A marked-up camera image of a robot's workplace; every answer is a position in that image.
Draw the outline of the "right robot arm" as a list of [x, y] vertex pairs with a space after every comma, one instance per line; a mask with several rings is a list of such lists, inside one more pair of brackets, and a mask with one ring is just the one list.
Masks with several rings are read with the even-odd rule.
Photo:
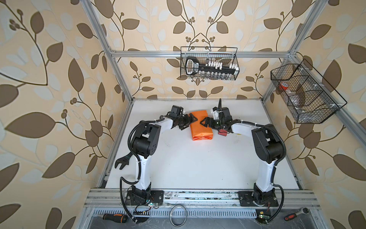
[[240, 119], [232, 119], [227, 107], [214, 107], [213, 117], [206, 117], [200, 121], [204, 127], [217, 130], [219, 134], [228, 133], [247, 135], [253, 138], [256, 155], [260, 159], [258, 178], [254, 183], [253, 202], [264, 205], [264, 202], [274, 196], [275, 172], [277, 165], [287, 153], [284, 140], [272, 124], [260, 125]]

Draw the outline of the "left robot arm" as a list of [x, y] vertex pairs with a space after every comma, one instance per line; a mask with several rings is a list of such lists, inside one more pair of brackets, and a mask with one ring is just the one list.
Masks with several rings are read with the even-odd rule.
[[156, 152], [160, 134], [166, 130], [179, 127], [185, 130], [198, 121], [194, 114], [185, 114], [180, 106], [172, 106], [171, 111], [161, 115], [159, 119], [140, 121], [128, 135], [127, 146], [129, 154], [118, 158], [114, 167], [120, 166], [122, 170], [129, 164], [132, 157], [136, 159], [136, 177], [128, 181], [120, 177], [120, 184], [128, 184], [132, 188], [131, 198], [140, 203], [145, 203], [151, 196], [151, 180], [149, 175], [150, 157]]

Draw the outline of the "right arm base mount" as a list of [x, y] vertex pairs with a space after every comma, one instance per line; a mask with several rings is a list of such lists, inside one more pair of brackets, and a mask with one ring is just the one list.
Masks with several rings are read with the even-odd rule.
[[279, 203], [274, 191], [239, 191], [238, 199], [241, 207], [278, 207]]

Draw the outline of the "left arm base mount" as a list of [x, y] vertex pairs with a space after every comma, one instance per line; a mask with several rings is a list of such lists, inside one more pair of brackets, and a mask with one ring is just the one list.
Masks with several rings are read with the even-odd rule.
[[160, 206], [164, 201], [164, 191], [134, 189], [127, 192], [126, 198], [132, 206], [147, 205], [150, 203]]

